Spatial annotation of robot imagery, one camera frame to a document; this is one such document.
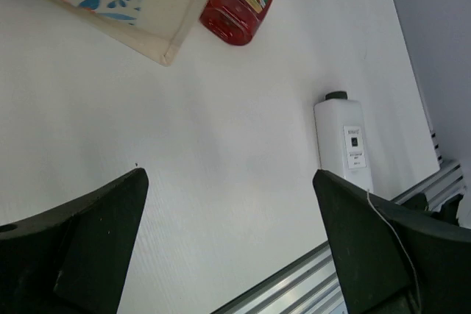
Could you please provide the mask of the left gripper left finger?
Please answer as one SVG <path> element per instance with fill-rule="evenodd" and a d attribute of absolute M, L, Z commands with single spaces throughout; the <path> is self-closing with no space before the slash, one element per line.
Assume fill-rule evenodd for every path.
<path fill-rule="evenodd" d="M 148 189 L 145 169 L 135 168 L 1 226 L 1 312 L 116 313 Z"/>

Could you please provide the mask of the white rectangular bottle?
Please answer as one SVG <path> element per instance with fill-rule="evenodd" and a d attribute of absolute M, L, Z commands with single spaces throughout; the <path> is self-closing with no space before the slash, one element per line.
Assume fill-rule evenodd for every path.
<path fill-rule="evenodd" d="M 321 168 L 372 192 L 361 103 L 343 90 L 333 91 L 314 106 L 314 118 Z"/>

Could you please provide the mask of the red dish soap bottle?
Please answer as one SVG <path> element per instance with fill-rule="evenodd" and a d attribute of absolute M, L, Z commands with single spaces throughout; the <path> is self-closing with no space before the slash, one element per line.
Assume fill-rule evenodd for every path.
<path fill-rule="evenodd" d="M 208 0 L 200 22 L 224 42 L 244 46 L 254 37 L 273 0 Z"/>

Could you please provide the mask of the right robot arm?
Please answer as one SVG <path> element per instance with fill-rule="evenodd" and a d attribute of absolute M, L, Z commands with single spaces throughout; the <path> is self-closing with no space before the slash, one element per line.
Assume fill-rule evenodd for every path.
<path fill-rule="evenodd" d="M 438 221 L 452 224 L 455 226 L 459 225 L 458 222 L 458 208 L 461 200 L 464 198 L 462 193 L 449 198 L 443 203 L 438 209 L 432 209 L 426 199 L 424 193 L 418 193 L 412 196 L 408 201 L 403 203 L 403 206 L 414 211 L 419 211 L 423 215 L 434 218 Z"/>

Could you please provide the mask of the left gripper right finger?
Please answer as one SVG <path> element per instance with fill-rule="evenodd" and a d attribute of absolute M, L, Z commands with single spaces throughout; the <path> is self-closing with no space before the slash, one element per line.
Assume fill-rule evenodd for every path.
<path fill-rule="evenodd" d="M 313 187 L 349 313 L 469 313 L 470 230 L 318 170 Z"/>

